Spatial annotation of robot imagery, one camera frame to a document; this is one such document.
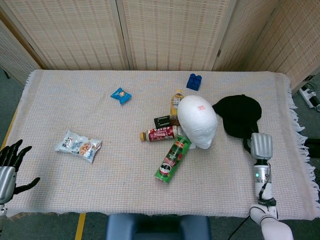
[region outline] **small brown bottle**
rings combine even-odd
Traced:
[[[169,122],[172,126],[180,126],[180,123],[178,120],[178,105],[183,98],[184,96],[182,95],[181,89],[177,89],[176,94],[171,98]]]

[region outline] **green can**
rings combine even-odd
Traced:
[[[187,154],[190,145],[191,142],[188,138],[179,135],[165,156],[161,166],[156,171],[155,177],[168,184],[175,174],[180,162]]]

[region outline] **tablecloth fringe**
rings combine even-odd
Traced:
[[[287,84],[287,98],[288,98],[288,102],[289,102],[289,108],[290,108],[290,113],[291,113],[291,117],[292,117],[292,127],[295,130],[295,140],[296,140],[296,144],[298,146],[298,150],[301,154],[301,159],[303,159],[304,162],[304,166],[306,169],[306,172],[308,174],[309,177],[309,183],[311,186],[311,190],[312,190],[312,197],[313,200],[315,201],[315,206],[316,206],[316,215],[317,217],[320,217],[320,203],[319,203],[319,185],[315,182],[316,179],[316,175],[315,175],[315,167],[309,164],[310,161],[310,157],[309,157],[309,148],[305,146],[305,142],[308,139],[308,137],[301,135],[299,132],[301,132],[303,129],[305,129],[304,126],[300,126],[299,125],[299,117],[298,114],[295,112],[294,109],[297,109],[298,107],[295,105],[294,100],[292,98],[292,91],[291,91],[291,87],[290,87],[290,83],[288,82]]]

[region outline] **gray carpet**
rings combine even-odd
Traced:
[[[317,86],[317,94],[320,98],[320,75],[312,80]],[[19,103],[23,87],[14,79],[7,79],[4,72],[0,70],[0,143],[2,143],[16,107]],[[307,104],[299,94],[293,96],[298,109],[299,123],[305,126],[302,135],[309,138],[320,139],[320,112],[308,108]],[[310,160],[313,166],[320,169],[320,159]],[[72,240],[75,238],[79,214],[66,213],[56,214],[32,214],[15,218],[6,222],[2,240]],[[82,239],[103,240],[105,238],[107,216],[102,213],[87,213]],[[243,221],[238,217],[211,217],[212,239],[226,240],[229,235]],[[286,220],[296,240],[320,239],[320,219]],[[232,240],[262,240],[260,227],[248,219],[244,225],[234,234]]]

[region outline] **snack bag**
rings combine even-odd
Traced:
[[[130,93],[127,93],[122,90],[121,87],[119,87],[112,95],[112,98],[118,99],[120,101],[120,104],[124,104],[126,101],[128,101],[132,95]]]
[[[88,139],[85,136],[68,130],[62,142],[54,146],[57,152],[71,153],[82,157],[89,163],[92,163],[96,152],[101,148],[102,141],[97,139]]]

